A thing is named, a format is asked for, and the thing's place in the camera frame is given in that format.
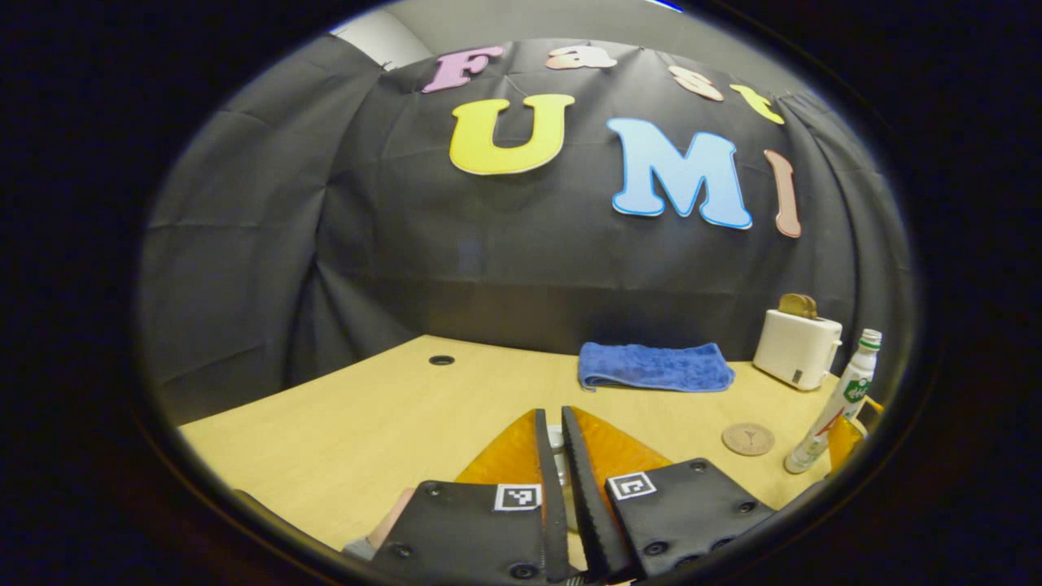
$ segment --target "wooden table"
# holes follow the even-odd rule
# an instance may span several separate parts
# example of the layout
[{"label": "wooden table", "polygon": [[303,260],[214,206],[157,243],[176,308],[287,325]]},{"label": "wooden table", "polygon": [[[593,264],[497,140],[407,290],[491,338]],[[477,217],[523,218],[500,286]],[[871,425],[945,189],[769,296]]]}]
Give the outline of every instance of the wooden table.
[{"label": "wooden table", "polygon": [[[435,366],[428,362],[435,355],[455,363]],[[421,336],[180,432],[229,488],[336,550],[372,531],[403,488],[453,480],[534,408],[560,423],[562,406],[575,406],[674,462],[708,458],[778,509],[828,472],[827,456],[799,475],[786,472],[782,461],[836,377],[803,392],[751,363],[729,364],[737,376],[719,393],[613,387],[591,393],[579,386],[576,356]],[[721,433],[743,421],[771,430],[774,447],[759,457],[727,449]]]}]

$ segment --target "blue towel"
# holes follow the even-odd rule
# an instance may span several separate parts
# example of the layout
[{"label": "blue towel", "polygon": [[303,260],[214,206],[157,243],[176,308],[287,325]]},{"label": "blue towel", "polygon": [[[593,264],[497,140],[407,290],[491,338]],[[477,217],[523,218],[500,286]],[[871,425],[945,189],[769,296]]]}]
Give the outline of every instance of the blue towel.
[{"label": "blue towel", "polygon": [[734,380],[735,371],[712,342],[676,350],[587,342],[579,350],[579,383],[588,391],[596,386],[623,385],[687,393],[716,392],[725,390]]}]

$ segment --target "black backdrop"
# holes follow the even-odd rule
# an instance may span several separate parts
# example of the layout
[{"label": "black backdrop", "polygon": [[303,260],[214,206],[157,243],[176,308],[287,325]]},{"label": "black backdrop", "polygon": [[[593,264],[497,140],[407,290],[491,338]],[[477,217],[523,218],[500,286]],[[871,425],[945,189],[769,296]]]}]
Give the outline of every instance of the black backdrop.
[{"label": "black backdrop", "polygon": [[[1036,339],[1038,205],[1027,189],[1035,137],[1023,130],[1037,109],[1027,107],[1024,58],[1038,47],[1022,4],[731,3],[836,71],[894,128],[899,140],[889,146],[913,188],[928,285],[928,343],[911,383],[937,391],[923,397],[901,448],[883,466],[866,462],[872,478],[852,503],[791,546],[765,544],[766,557],[745,558],[731,582],[1037,576],[1025,348]],[[344,7],[29,9],[11,8],[3,35],[14,102],[5,129],[15,140],[0,236],[14,252],[3,257],[14,294],[4,373],[14,380],[2,508],[13,554],[0,571],[19,584],[314,581],[162,463],[134,422],[145,411],[130,322],[146,194],[200,120],[279,53],[342,20]],[[717,4],[705,9],[734,18]],[[986,83],[968,89],[982,73]],[[808,518],[837,503],[823,495]],[[850,562],[852,542],[863,562]]]},{"label": "black backdrop", "polygon": [[[917,291],[890,173],[868,144],[814,94],[771,96],[778,125],[728,89],[754,80],[659,51],[595,42],[618,64],[544,66],[551,50],[586,43],[506,42],[467,84],[421,94],[435,58],[383,73],[325,35],[222,106],[158,194],[142,259],[142,339],[172,420],[419,334],[573,355],[586,341],[716,342],[728,360],[751,360],[764,310],[787,292],[843,324],[837,373],[863,327],[884,332],[873,396],[889,402],[916,345]],[[673,65],[726,99],[680,88]],[[576,99],[550,163],[493,176],[450,163],[455,106],[513,100],[495,132],[510,147],[531,133],[521,100],[550,93]],[[680,152],[696,132],[731,141],[752,227],[671,205],[654,218],[615,212],[623,156],[611,118],[647,120]],[[765,149],[793,165],[798,239],[774,227]]]}]

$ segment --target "bottle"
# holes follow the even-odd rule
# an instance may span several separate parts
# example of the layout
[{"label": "bottle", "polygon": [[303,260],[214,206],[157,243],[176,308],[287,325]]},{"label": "bottle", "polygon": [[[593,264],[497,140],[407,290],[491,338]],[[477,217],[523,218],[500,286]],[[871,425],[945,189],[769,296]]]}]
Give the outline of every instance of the bottle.
[{"label": "bottle", "polygon": [[872,385],[875,372],[875,355],[879,351],[883,334],[864,329],[858,342],[858,351],[850,357],[828,402],[811,425],[803,441],[785,459],[785,469],[793,474],[805,472],[828,447],[828,432],[840,417],[851,419],[865,404],[865,395]]}]

